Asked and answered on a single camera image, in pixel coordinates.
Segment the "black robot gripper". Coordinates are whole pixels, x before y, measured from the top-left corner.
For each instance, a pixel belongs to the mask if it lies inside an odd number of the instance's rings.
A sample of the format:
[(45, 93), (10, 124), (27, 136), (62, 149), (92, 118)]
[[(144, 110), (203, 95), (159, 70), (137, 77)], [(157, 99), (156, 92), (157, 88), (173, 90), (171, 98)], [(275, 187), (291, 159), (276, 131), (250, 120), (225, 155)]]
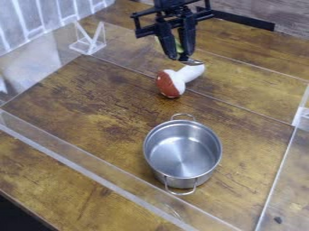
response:
[[(140, 18), (153, 15), (153, 23), (140, 24)], [(177, 28), (179, 43), (183, 49), (179, 59), (187, 60), (195, 48), (195, 27), (197, 22), (213, 17), (208, 0), (153, 0), (153, 6), (133, 12), (129, 18), (134, 24), (134, 36), (157, 37), (164, 54), (171, 60), (177, 57), (175, 37), (171, 29)]]

